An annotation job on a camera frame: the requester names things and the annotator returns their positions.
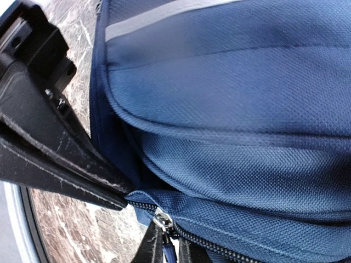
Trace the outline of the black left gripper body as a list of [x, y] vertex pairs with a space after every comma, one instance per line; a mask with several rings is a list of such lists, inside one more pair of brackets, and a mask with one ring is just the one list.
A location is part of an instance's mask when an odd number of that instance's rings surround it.
[[1, 53], [25, 64], [35, 76], [62, 93], [76, 74], [60, 30], [32, 1], [15, 1], [1, 15]]

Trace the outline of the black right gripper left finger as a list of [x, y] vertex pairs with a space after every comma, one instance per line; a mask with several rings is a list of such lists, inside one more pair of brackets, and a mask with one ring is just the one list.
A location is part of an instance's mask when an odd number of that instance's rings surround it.
[[149, 226], [132, 263], [161, 263], [163, 262], [162, 229]]

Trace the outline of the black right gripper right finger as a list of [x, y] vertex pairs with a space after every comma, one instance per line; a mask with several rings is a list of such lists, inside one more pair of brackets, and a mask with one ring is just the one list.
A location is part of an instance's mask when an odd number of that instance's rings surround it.
[[196, 245], [185, 238], [179, 239], [179, 262], [195, 263]]

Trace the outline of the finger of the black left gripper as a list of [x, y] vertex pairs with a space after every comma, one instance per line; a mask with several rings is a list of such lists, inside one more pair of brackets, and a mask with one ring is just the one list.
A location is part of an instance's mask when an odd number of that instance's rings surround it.
[[1, 78], [1, 121], [79, 179], [119, 195], [133, 191], [117, 168], [80, 142], [19, 62]]
[[122, 210], [125, 201], [63, 169], [38, 151], [9, 138], [1, 138], [1, 180], [21, 186], [59, 193], [113, 210]]

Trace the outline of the navy blue student backpack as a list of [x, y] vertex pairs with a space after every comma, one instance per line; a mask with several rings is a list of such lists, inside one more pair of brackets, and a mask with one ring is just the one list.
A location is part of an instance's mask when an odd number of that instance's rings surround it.
[[350, 1], [101, 1], [90, 132], [213, 262], [350, 260]]

